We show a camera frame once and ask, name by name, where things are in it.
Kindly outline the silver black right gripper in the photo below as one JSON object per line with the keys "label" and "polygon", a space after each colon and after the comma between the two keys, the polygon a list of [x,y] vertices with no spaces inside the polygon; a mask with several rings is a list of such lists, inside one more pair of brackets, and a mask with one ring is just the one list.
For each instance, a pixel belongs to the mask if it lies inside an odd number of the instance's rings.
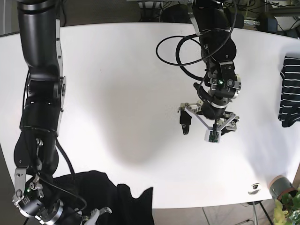
{"label": "silver black right gripper", "polygon": [[[82,217],[54,195],[40,181],[17,181],[13,203],[27,218],[35,218],[42,225],[81,225]],[[112,213],[109,207],[94,209],[85,225],[95,225],[100,216]]]}

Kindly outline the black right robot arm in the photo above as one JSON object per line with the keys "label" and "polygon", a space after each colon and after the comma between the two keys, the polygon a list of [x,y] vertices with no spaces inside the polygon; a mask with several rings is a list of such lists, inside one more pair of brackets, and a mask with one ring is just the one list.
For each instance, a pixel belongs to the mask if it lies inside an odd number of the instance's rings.
{"label": "black right robot arm", "polygon": [[95,225],[103,207],[85,214],[86,201],[56,186],[57,143],[66,95],[60,44],[60,19],[55,0],[19,0],[22,52],[28,65],[22,100],[21,134],[14,150],[13,203],[26,218],[43,225]]}

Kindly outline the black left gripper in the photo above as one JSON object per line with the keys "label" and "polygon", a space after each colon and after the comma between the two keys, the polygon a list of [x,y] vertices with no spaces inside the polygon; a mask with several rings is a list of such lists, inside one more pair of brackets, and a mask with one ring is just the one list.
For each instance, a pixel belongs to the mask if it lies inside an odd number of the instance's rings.
{"label": "black left gripper", "polygon": [[239,116],[226,108],[241,90],[241,79],[233,63],[220,63],[206,70],[200,83],[194,83],[199,100],[181,103],[178,109],[183,135],[189,133],[192,116],[206,128],[205,141],[218,143],[222,135],[235,132]]}

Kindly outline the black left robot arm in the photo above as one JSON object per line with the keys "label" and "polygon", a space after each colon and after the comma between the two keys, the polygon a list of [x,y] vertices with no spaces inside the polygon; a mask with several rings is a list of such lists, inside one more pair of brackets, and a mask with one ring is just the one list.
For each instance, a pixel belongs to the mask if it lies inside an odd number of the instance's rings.
{"label": "black left robot arm", "polygon": [[[192,117],[195,116],[206,128],[205,140],[218,143],[222,135],[237,129],[239,116],[226,109],[241,90],[241,79],[235,73],[233,60],[237,49],[231,34],[237,20],[237,5],[234,18],[229,21],[225,15],[222,0],[186,0],[190,21],[195,33],[180,36],[175,50],[174,66],[196,82],[193,84],[199,100],[196,103],[182,103],[178,108],[180,124],[184,135],[189,133]],[[189,40],[201,48],[198,62],[205,63],[204,77],[190,73],[180,59],[180,50]]]}

